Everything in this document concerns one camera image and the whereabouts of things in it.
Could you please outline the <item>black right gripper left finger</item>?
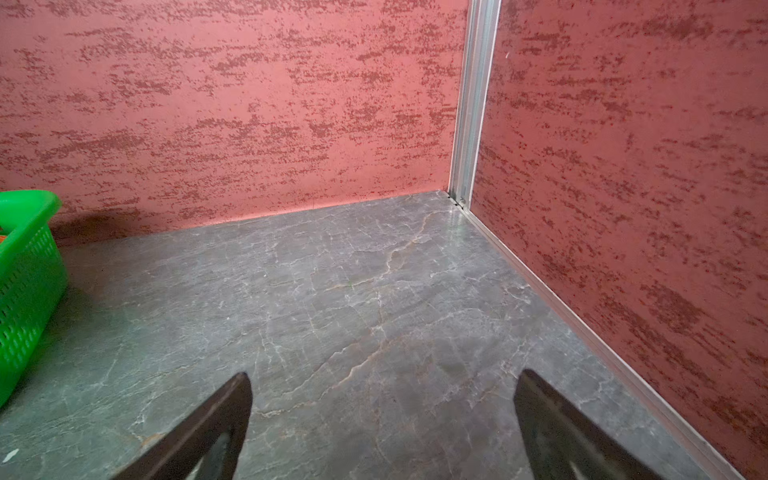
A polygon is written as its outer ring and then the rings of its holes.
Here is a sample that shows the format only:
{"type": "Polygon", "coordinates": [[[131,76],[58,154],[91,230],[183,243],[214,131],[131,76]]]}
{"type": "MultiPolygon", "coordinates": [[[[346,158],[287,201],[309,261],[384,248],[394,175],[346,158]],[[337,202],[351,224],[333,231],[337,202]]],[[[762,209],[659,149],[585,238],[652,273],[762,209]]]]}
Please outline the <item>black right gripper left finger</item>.
{"type": "Polygon", "coordinates": [[[247,434],[253,394],[239,372],[172,431],[124,468],[118,479],[231,479],[247,434]]]}

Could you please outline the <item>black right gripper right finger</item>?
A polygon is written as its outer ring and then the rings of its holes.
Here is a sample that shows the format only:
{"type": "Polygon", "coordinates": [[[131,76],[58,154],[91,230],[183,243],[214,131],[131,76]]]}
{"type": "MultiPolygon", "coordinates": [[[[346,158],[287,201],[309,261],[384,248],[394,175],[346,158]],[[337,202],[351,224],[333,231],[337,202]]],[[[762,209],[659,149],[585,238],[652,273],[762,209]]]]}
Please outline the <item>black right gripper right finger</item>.
{"type": "Polygon", "coordinates": [[[532,369],[517,381],[514,406],[536,479],[658,479],[532,369]]]}

